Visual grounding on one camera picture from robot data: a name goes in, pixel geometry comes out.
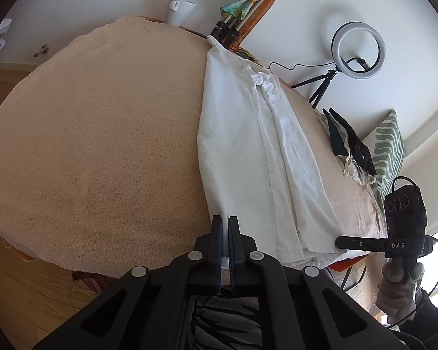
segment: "wall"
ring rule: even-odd
[[[428,219],[428,230],[438,230],[438,143],[421,159],[402,172],[421,189]]]
[[[219,7],[234,0],[197,2],[185,26],[208,34],[220,18]],[[163,18],[167,0],[19,0],[0,62],[43,62],[33,58],[42,44],[49,56],[76,36],[122,15]],[[383,36],[388,51],[383,70],[368,80],[338,75],[321,101],[333,107],[365,136],[395,108],[404,138],[419,129],[438,109],[438,15],[426,0],[277,0],[243,46],[268,65],[275,60],[321,64],[331,60],[330,43],[336,29],[348,21],[363,21]],[[355,35],[344,55],[360,55],[368,63],[376,58],[370,38]],[[289,83],[326,73],[321,69],[272,71]],[[316,85],[301,88],[309,96]]]

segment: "green fabric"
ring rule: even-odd
[[[384,197],[401,171],[404,157],[404,140],[399,131],[394,110],[362,141],[369,149],[376,169],[375,182],[371,184],[382,212]]]

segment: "gloved hand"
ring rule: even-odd
[[[417,263],[409,279],[404,282],[404,269],[401,265],[389,261],[383,266],[383,279],[378,283],[379,289],[376,305],[388,315],[388,323],[396,323],[413,311],[422,297],[420,284],[424,275],[424,266]]]

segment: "silver screw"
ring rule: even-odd
[[[188,258],[191,260],[200,260],[203,257],[201,251],[190,251],[188,253]]]
[[[250,252],[250,258],[253,260],[263,260],[264,254],[261,251]]]
[[[319,269],[316,268],[315,266],[305,267],[304,271],[305,271],[305,274],[307,274],[308,276],[311,276],[312,278],[319,275]]]
[[[147,272],[147,270],[143,266],[136,266],[136,267],[132,268],[132,275],[135,278],[143,277],[144,275],[146,275],[146,272]]]

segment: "white mug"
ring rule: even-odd
[[[164,23],[180,26],[191,14],[196,4],[185,0],[169,0]]]

